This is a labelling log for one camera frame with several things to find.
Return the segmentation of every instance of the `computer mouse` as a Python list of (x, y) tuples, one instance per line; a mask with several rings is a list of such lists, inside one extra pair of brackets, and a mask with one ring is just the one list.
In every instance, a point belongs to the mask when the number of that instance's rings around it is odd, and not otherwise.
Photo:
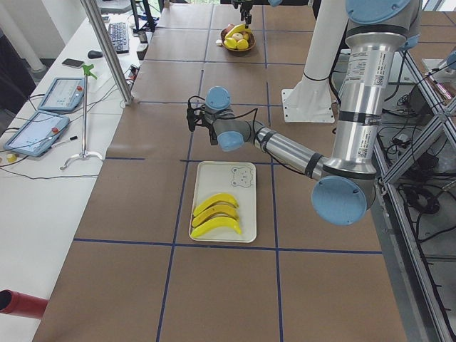
[(90, 59), (100, 58), (100, 57), (103, 57), (103, 52), (96, 51), (96, 50), (90, 50), (87, 54), (87, 57), (89, 57)]

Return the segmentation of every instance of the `brown paper tabletop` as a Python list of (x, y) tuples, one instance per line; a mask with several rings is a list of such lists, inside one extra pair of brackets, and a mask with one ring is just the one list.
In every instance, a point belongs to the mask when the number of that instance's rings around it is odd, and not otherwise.
[[(333, 226), (312, 209), (314, 181), (253, 146), (223, 153), (207, 130), (187, 130), (187, 99), (219, 85), (237, 113), (258, 108), (257, 120), (331, 154), (335, 125), (286, 124), (281, 110), (280, 90), (303, 71), (310, 8), (252, 14), (256, 48), (235, 56), (214, 44), (239, 23), (230, 5), (163, 11), (35, 342), (406, 341), (370, 213)], [(423, 18), (439, 23), (424, 26), (428, 40), (449, 26), (444, 54), (456, 43), (452, 16)], [(255, 164), (251, 244), (189, 238), (202, 160)]]

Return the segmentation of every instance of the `blue joint cap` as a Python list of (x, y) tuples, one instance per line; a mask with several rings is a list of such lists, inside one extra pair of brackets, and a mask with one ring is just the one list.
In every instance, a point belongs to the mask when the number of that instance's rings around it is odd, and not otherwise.
[(418, 44), (418, 40), (420, 39), (420, 35), (417, 34), (416, 36), (407, 38), (407, 41), (402, 45), (399, 50), (400, 51), (405, 51), (408, 50), (409, 48), (414, 48)]
[(367, 210), (361, 188), (340, 176), (321, 178), (312, 191), (312, 205), (320, 217), (338, 226), (359, 221)]
[(282, 3), (282, 0), (268, 0), (269, 4), (273, 7), (278, 6)]
[(223, 152), (231, 152), (237, 150), (244, 144), (244, 137), (235, 130), (229, 130), (227, 132), (220, 133), (217, 136), (219, 145)]
[(346, 0), (346, 11), (355, 23), (373, 25), (394, 17), (409, 3), (410, 0)]
[(223, 87), (210, 88), (206, 96), (206, 105), (213, 110), (224, 110), (231, 103), (231, 95)]
[(456, 70), (456, 50), (451, 51), (450, 55), (447, 57), (448, 68)]

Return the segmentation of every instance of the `white desk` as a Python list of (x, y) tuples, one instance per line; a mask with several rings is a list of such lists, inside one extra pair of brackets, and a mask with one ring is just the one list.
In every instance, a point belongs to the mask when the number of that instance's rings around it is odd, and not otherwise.
[[(113, 16), (111, 21), (125, 19), (126, 16)], [(130, 37), (130, 53), (118, 55), (124, 71), (130, 64), (139, 65), (136, 56), (138, 44), (138, 38)], [(61, 65), (65, 58), (74, 58), (95, 66), (92, 72), (98, 80), (89, 78), (88, 103), (103, 97), (115, 83), (105, 59), (88, 59), (89, 50), (100, 51), (100, 46), (86, 19), (32, 95), (45, 93), (55, 77), (82, 77), (82, 69)], [(33, 101), (35, 106), (40, 100)], [(122, 97), (116, 90), (92, 108), (88, 114), (89, 150), (105, 155), (123, 106)], [(30, 118), (33, 112), (30, 103), (26, 103), (17, 118)], [(80, 115), (82, 110), (68, 117), (73, 120)], [(9, 127), (23, 124), (23, 120), (14, 119)], [(12, 134), (5, 133), (0, 137), (0, 146), (3, 147)], [(74, 135), (79, 139), (52, 149), (40, 158), (29, 157), (7, 167), (7, 170), (30, 177), (97, 175), (102, 165), (97, 159), (78, 160), (66, 171), (59, 170), (68, 157), (81, 151), (81, 118), (69, 125), (61, 140)], [(8, 163), (6, 154), (0, 152), (2, 165)], [(50, 297), (94, 184), (94, 177), (29, 180), (0, 170), (0, 289), (46, 299)], [(39, 321), (32, 318), (0, 315), (1, 340), (31, 341), (38, 324)]]

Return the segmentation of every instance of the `lemon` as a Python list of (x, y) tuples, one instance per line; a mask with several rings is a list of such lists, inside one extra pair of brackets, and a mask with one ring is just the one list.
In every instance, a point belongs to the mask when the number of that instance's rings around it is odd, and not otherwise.
[(237, 46), (237, 41), (236, 39), (234, 38), (226, 38), (225, 41), (223, 42), (223, 44), (227, 47), (227, 48), (236, 48)]
[(240, 41), (237, 41), (238, 50), (245, 50), (248, 47), (249, 47), (249, 42), (246, 41), (245, 39), (241, 39)]

